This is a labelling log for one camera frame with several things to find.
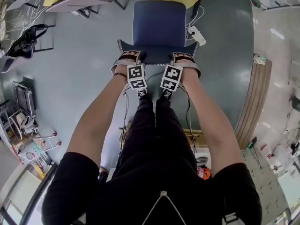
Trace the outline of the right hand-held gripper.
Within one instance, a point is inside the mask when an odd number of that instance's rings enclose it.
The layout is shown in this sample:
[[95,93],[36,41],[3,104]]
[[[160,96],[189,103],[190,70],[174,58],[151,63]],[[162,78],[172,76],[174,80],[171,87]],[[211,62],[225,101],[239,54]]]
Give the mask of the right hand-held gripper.
[[[177,66],[175,63],[178,59],[178,54],[173,52],[172,57],[173,60],[165,66],[165,71],[162,76],[160,87],[163,89],[168,89],[170,91],[176,91],[180,83],[183,68]],[[202,73],[199,69],[198,64],[195,62],[193,56],[190,56],[190,59],[190,67],[197,71],[197,76],[198,78],[200,78]]]

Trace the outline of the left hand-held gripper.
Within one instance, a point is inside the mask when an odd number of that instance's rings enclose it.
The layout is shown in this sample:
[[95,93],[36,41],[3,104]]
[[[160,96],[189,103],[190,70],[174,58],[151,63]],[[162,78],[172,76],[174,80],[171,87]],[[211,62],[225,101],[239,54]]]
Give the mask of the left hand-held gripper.
[[144,89],[147,87],[147,79],[145,73],[144,59],[145,51],[137,51],[135,54],[135,62],[127,61],[123,56],[128,55],[128,51],[124,52],[112,65],[112,75],[127,75],[127,82],[132,90]]

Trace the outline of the person's left forearm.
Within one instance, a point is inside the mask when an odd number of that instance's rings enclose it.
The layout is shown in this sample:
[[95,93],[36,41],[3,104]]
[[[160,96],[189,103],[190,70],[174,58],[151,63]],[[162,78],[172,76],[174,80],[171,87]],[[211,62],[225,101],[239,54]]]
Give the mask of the person's left forearm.
[[100,166],[105,136],[111,125],[117,101],[127,84],[123,75],[115,75],[85,110],[71,136],[67,152],[90,158]]

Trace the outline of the black shoulder bag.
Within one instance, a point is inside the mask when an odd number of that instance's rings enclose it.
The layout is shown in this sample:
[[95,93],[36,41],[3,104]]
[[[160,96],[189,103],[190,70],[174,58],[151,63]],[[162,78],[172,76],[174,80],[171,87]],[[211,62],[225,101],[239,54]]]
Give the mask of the black shoulder bag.
[[39,49],[35,50],[37,44],[37,39],[43,36],[48,29],[46,24],[38,24],[28,28],[22,33],[22,35],[11,45],[11,47],[6,52],[7,57],[17,58],[19,56],[26,59],[30,59],[34,52],[41,52],[51,50],[49,49]]

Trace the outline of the person's right forearm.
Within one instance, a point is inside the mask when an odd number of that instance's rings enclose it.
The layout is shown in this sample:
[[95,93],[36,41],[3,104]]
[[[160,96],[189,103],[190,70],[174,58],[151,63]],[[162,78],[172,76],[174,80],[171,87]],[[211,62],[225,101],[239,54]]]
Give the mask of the person's right forearm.
[[184,68],[181,82],[195,107],[206,139],[212,174],[215,175],[230,165],[242,163],[234,130],[224,112],[204,90],[196,69]]

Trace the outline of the person's left hand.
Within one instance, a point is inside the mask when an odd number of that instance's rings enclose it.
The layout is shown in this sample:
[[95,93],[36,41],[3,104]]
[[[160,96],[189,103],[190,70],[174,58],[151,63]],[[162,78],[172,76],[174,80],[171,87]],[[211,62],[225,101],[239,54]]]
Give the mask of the person's left hand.
[[128,51],[124,52],[117,61],[117,65],[114,69],[114,73],[122,73],[127,75],[127,66],[135,65],[137,59],[138,52],[136,51]]

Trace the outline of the person's right hand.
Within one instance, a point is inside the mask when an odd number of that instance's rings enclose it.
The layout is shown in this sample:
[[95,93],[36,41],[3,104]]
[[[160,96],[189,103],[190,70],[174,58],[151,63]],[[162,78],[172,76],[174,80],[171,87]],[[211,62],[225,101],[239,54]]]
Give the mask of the person's right hand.
[[190,54],[185,53],[177,53],[178,59],[176,62],[174,62],[175,66],[178,68],[182,68],[182,76],[187,77],[198,77],[197,71],[190,67],[191,59]]

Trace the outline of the white power strip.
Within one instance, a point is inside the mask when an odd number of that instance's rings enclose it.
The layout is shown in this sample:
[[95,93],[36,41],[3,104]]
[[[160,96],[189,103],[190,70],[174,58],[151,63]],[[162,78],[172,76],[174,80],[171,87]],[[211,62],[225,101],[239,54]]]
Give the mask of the white power strip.
[[191,37],[199,43],[200,46],[206,44],[206,39],[195,26],[188,27],[187,31],[191,35]]

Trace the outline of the small white toy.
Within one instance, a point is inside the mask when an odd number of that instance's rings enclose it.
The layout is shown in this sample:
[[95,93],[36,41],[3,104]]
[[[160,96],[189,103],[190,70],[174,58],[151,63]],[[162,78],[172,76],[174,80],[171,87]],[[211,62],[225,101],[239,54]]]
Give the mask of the small white toy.
[[265,65],[267,58],[260,56],[258,54],[253,55],[253,62],[259,65]]

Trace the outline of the wooden slatted board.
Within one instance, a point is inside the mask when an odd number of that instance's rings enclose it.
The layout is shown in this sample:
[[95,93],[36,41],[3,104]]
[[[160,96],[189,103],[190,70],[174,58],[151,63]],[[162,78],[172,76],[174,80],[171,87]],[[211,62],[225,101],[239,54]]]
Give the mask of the wooden slatted board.
[[235,135],[241,150],[250,143],[254,130],[263,110],[270,83],[272,62],[264,65],[253,63],[246,101],[235,129]]

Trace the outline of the person's black trousers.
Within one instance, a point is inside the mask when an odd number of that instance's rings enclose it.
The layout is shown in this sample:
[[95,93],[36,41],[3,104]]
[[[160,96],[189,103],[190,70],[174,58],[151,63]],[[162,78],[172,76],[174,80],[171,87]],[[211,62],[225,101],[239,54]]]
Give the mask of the person's black trousers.
[[113,177],[149,165],[178,165],[187,167],[193,174],[197,170],[195,156],[170,101],[161,97],[153,107],[152,100],[143,95]]

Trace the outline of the colourful foil egg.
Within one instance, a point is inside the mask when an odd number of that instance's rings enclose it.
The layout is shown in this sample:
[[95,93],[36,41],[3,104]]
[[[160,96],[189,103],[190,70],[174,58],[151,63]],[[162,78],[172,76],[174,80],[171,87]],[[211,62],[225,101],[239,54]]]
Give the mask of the colourful foil egg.
[[202,178],[203,180],[211,180],[211,169],[206,166],[201,166],[197,168],[197,175]]

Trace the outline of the folding metal trolley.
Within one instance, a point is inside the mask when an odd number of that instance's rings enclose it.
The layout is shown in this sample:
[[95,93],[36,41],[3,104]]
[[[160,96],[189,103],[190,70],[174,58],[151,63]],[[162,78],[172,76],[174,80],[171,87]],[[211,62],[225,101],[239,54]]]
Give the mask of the folding metal trolley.
[[36,97],[34,81],[23,77],[21,82],[13,81],[15,101],[29,116],[36,118]]

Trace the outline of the round white-framed mirror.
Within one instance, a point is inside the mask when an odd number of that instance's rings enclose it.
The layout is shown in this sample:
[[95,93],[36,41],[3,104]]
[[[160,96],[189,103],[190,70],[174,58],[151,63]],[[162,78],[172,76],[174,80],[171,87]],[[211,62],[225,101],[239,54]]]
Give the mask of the round white-framed mirror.
[[22,124],[24,118],[25,118],[25,115],[23,114],[21,109],[14,112],[8,118],[10,128],[14,132],[15,136],[18,137],[20,140],[22,140],[22,138],[23,138],[21,124]]

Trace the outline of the person's black shirt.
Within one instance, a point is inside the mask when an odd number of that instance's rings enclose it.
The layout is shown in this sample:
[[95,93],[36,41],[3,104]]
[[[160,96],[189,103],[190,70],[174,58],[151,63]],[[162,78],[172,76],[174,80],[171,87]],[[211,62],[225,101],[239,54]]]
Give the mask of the person's black shirt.
[[221,225],[235,213],[245,225],[261,225],[262,207],[244,163],[230,165],[211,180],[187,167],[149,165],[108,182],[98,166],[68,152],[42,205],[44,225],[71,225],[82,214],[86,225]]

